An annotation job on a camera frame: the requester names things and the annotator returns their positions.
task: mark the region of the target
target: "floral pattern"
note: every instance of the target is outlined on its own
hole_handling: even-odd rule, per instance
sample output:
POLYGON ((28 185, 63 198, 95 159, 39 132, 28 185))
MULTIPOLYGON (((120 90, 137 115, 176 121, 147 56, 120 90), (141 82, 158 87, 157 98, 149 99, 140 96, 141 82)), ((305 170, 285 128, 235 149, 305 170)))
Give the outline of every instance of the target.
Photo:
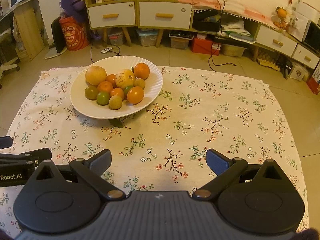
MULTIPOLYGON (((68 164, 109 149, 112 164, 102 178, 126 193, 192 193, 216 177, 206 164, 210 148, 249 163, 273 158, 305 202, 299 230, 307 228, 299 155, 268 85, 225 73, 159 68, 164 79, 159 96, 144 110, 120 118, 121 129, 108 120, 83 116, 72 106, 68 94, 82 67, 43 72, 8 131, 13 146, 2 152, 48 147, 56 164, 68 164)), ((11 237, 20 232, 12 206, 22 187, 0 188, 0 228, 11 237)))

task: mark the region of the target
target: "wooden drawer handle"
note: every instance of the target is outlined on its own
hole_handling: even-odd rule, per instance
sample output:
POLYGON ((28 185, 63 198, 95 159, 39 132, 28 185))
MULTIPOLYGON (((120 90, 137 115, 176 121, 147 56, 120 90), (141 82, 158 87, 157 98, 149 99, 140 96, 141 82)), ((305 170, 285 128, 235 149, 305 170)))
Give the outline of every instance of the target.
POLYGON ((168 14, 168 13, 156 13, 156 17, 159 18, 173 18, 173 14, 168 14))
POLYGON ((103 19, 110 19, 110 18, 117 18, 119 16, 118 13, 113 13, 113 14, 105 14, 102 16, 103 19))
POLYGON ((304 56, 305 60, 307 60, 308 62, 311 61, 311 58, 307 57, 307 56, 304 56))
POLYGON ((283 46, 283 43, 280 42, 280 41, 277 41, 277 40, 273 40, 273 43, 277 44, 277 45, 280 45, 281 47, 283 46))

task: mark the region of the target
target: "floor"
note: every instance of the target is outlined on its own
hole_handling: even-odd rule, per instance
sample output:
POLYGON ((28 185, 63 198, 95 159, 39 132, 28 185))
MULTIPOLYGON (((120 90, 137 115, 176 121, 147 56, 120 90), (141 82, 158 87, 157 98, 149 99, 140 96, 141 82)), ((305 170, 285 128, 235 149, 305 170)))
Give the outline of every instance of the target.
MULTIPOLYGON (((169 41, 164 41, 160 48, 144 47, 133 44, 133 47, 121 46, 121 55, 143 57, 159 66, 183 66, 210 70, 208 55, 196 54, 188 50, 172 49, 169 41)), ((56 67, 72 67, 90 65, 90 48, 69 52, 49 60, 44 59, 48 48, 45 48, 31 62, 19 64, 19 72, 6 74, 0 90, 0 136, 4 136, 10 127, 18 109, 31 91, 41 71, 56 67)), ((102 43, 95 43, 92 48, 92 59, 98 61, 109 54, 101 54, 102 43)), ((263 80, 280 103, 293 134, 307 185, 309 201, 310 226, 320 229, 320 95, 314 95, 305 82, 294 79, 285 80, 280 72, 259 66, 248 57, 213 56, 215 64, 231 62, 236 64, 214 67, 216 71, 248 76, 263 80)))

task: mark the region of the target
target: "screw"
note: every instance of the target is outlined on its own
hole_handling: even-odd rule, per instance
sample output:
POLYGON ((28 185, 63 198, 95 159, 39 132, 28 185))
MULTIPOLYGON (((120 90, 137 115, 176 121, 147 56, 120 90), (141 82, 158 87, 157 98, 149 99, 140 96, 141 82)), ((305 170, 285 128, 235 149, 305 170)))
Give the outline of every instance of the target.
POLYGON ((119 189, 116 190, 110 190, 107 193, 107 196, 111 199, 117 199, 117 198, 121 198, 123 196, 123 192, 119 189))
POLYGON ((195 195, 198 198, 207 198, 210 197, 211 192, 207 189, 198 189, 195 191, 195 195))

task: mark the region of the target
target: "white plate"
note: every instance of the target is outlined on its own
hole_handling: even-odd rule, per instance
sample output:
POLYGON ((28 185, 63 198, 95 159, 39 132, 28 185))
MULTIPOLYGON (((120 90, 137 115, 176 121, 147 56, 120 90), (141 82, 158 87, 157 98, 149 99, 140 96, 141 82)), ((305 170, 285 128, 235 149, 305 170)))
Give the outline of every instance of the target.
POLYGON ((140 62, 147 64, 150 68, 150 76, 146 80, 146 87, 144 89, 144 98, 140 103, 132 105, 127 100, 124 100, 119 110, 111 110, 108 105, 99 106, 95 100, 88 100, 84 95, 84 90, 88 86, 85 81, 85 72, 88 68, 85 68, 79 73, 71 86, 70 99, 72 105, 81 114, 96 119, 120 118, 134 114, 147 107, 156 99, 163 84, 161 71, 155 64, 140 57, 116 56, 99 60, 90 66, 97 65, 103 67, 107 71, 107 75, 110 75, 116 74, 125 68, 131 69, 131 67, 140 62))

